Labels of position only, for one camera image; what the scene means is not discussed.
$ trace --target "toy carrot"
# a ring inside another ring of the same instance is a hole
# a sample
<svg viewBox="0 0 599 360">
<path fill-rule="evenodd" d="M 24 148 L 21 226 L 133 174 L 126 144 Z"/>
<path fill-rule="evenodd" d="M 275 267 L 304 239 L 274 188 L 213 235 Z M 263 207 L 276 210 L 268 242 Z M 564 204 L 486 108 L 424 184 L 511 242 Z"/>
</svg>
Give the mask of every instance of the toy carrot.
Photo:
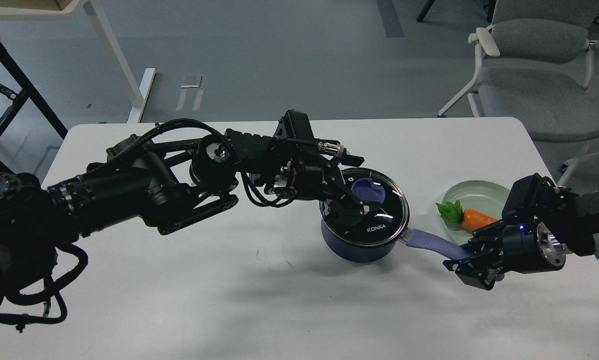
<svg viewBox="0 0 599 360">
<path fill-rule="evenodd" d="M 442 219 L 451 224 L 459 224 L 469 233 L 498 221 L 498 219 L 477 210 L 462 210 L 459 200 L 455 201 L 455 203 L 450 201 L 444 203 L 436 202 L 435 205 L 437 205 L 437 210 L 439 210 Z"/>
</svg>

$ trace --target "black cable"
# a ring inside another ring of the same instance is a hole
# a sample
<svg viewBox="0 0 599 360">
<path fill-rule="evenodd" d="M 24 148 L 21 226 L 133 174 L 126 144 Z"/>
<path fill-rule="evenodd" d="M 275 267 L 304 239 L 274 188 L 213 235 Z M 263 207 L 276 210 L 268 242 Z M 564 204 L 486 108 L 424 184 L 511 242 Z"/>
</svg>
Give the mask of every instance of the black cable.
<svg viewBox="0 0 599 360">
<path fill-rule="evenodd" d="M 182 128 L 197 128 L 210 132 L 211 134 L 219 138 L 219 141 L 222 143 L 222 145 L 226 147 L 228 154 L 231 157 L 233 157 L 236 164 L 240 161 L 240 157 L 238 156 L 237 152 L 235 152 L 233 146 L 231 146 L 231 143 L 229 143 L 226 137 L 224 137 L 224 135 L 222 135 L 219 131 L 206 125 L 202 121 L 195 120 L 194 118 L 176 118 L 170 121 L 166 121 L 165 123 L 162 123 L 162 125 L 156 124 L 153 129 L 147 131 L 146 133 L 144 133 L 144 135 L 138 137 L 129 146 L 124 148 L 124 150 L 120 151 L 109 161 L 106 161 L 105 163 L 97 166 L 93 170 L 87 171 L 87 173 L 84 173 L 82 176 L 87 178 L 89 176 L 93 176 L 95 173 L 100 173 L 101 171 L 108 169 L 114 164 L 122 161 L 128 153 L 146 144 L 151 139 L 154 139 L 155 137 L 162 135 L 165 132 L 170 132 L 171 130 L 177 130 Z"/>
<path fill-rule="evenodd" d="M 20 292 L 10 292 L 6 294 L 6 299 L 15 305 L 29 306 L 42 303 L 50 299 L 53 294 L 59 293 L 60 290 L 64 289 L 68 284 L 71 284 L 75 279 L 80 276 L 82 271 L 89 264 L 89 256 L 87 253 L 75 246 L 75 244 L 62 244 L 57 246 L 57 249 L 64 251 L 64 253 L 71 254 L 77 258 L 77 264 L 71 271 L 66 272 L 60 276 L 57 280 L 52 282 L 49 287 L 35 294 L 21 294 Z"/>
<path fill-rule="evenodd" d="M 53 279 L 48 276 L 44 278 L 44 287 L 47 289 L 54 289 L 55 283 Z M 62 298 L 59 291 L 51 294 L 51 297 L 55 297 L 57 301 L 57 307 L 59 308 L 58 317 L 46 317 L 46 316 L 34 316 L 29 314 L 6 314 L 0 313 L 0 324 L 14 325 L 15 328 L 21 333 L 25 326 L 28 324 L 59 324 L 66 320 L 69 315 L 69 310 L 66 306 L 66 302 Z"/>
<path fill-rule="evenodd" d="M 553 181 L 552 178 L 548 177 L 548 176 L 544 176 L 544 182 L 546 182 L 547 184 L 549 184 L 551 187 L 556 187 L 555 185 L 555 181 Z"/>
<path fill-rule="evenodd" d="M 283 208 L 283 207 L 286 207 L 286 205 L 292 203 L 297 198 L 297 194 L 294 194 L 293 196 L 291 196 L 291 198 L 289 198 L 287 201 L 282 202 L 282 203 L 279 203 L 279 201 L 281 201 L 283 199 L 283 197 L 281 197 L 281 196 L 278 196 L 273 201 L 268 200 L 267 198 L 265 198 L 263 196 L 263 194 L 261 194 L 259 192 L 258 188 L 253 184 L 253 182 L 251 181 L 249 176 L 247 176 L 247 174 L 242 172 L 241 175 L 242 175 L 242 183 L 244 184 L 244 190 L 246 192 L 246 196 L 248 197 L 248 200 L 250 200 L 251 203 L 253 203 L 254 205 L 256 205 L 258 207 L 261 207 L 261 208 L 265 208 L 265 207 Z M 251 191 L 253 192 L 253 194 L 255 194 L 255 196 L 258 198 L 258 200 L 260 202 L 257 202 L 253 198 Z"/>
</svg>

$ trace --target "floor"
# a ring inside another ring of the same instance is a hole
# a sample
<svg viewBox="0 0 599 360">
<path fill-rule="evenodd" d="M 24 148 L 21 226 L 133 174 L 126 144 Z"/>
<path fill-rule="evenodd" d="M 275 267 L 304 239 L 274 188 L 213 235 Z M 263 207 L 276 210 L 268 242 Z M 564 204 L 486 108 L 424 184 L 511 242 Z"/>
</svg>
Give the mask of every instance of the floor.
<svg viewBox="0 0 599 360">
<path fill-rule="evenodd" d="M 467 36 L 487 25 L 484 0 L 438 0 L 422 23 L 424 0 L 101 2 L 135 76 L 157 68 L 145 123 L 275 120 L 290 108 L 311 119 L 435 117 L 471 78 Z M 599 25 L 589 38 L 599 39 Z M 130 103 L 84 13 L 0 22 L 0 40 L 67 128 L 126 122 Z M 583 75 L 583 59 L 561 68 Z M 194 76 L 201 88 L 181 89 Z M 1 66 L 0 82 L 16 88 Z M 599 51 L 589 94 L 599 109 Z M 6 105 L 0 95 L 0 114 Z M 471 116 L 468 102 L 447 116 Z M 2 137 L 0 159 L 43 178 L 61 143 L 28 104 Z M 535 145 L 554 178 L 581 146 Z M 599 189 L 599 161 L 569 185 Z"/>
</svg>

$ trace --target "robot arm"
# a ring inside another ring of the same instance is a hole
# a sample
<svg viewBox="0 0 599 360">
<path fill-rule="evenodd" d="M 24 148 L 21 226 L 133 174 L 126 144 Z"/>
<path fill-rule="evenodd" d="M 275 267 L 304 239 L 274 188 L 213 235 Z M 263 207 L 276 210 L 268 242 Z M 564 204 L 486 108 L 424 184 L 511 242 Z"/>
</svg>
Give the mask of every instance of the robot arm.
<svg viewBox="0 0 599 360">
<path fill-rule="evenodd" d="M 599 191 L 578 195 L 537 173 L 517 180 L 501 219 L 473 232 L 471 256 L 444 260 L 464 282 L 491 290 L 501 275 L 558 271 L 566 255 L 592 255 L 599 233 Z"/>
<path fill-rule="evenodd" d="M 210 135 L 153 142 L 164 132 L 185 127 L 201 128 Z M 3 297 L 16 305 L 48 304 L 55 296 L 62 312 L 55 319 L 0 314 L 0 322 L 18 330 L 26 324 L 61 322 L 66 305 L 60 290 L 88 262 L 74 242 L 137 216 L 168 235 L 224 212 L 238 202 L 231 194 L 238 186 L 237 173 L 249 200 L 259 207 L 345 199 L 338 221 L 350 224 L 378 209 L 345 187 L 339 169 L 340 164 L 358 167 L 364 158 L 350 155 L 337 141 L 315 138 L 308 116 L 299 111 L 286 112 L 273 136 L 231 129 L 222 135 L 199 121 L 176 119 L 142 136 L 131 135 L 106 152 L 105 163 L 89 164 L 86 173 L 46 190 L 31 174 L 0 173 L 0 304 Z M 171 171 L 183 162 L 190 162 L 192 185 L 180 182 Z M 275 199 L 263 196 L 260 188 Z M 53 280 L 56 250 L 77 256 L 78 265 Z M 44 280 L 43 291 L 20 293 L 39 280 Z"/>
</svg>

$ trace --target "plate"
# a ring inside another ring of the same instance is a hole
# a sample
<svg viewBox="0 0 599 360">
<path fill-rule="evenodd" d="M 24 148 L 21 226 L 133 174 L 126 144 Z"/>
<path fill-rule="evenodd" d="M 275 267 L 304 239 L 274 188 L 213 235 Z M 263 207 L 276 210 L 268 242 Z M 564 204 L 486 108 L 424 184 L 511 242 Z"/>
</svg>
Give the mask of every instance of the plate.
<svg viewBox="0 0 599 360">
<path fill-rule="evenodd" d="M 492 218 L 501 219 L 502 209 L 504 209 L 509 193 L 509 189 L 494 182 L 469 180 L 453 185 L 446 191 L 441 201 L 442 203 L 447 201 L 455 203 L 459 200 L 463 209 L 474 209 Z M 448 234 L 456 244 L 466 244 L 471 238 L 471 234 L 461 227 L 455 228 L 448 226 L 446 221 L 443 222 Z"/>
</svg>

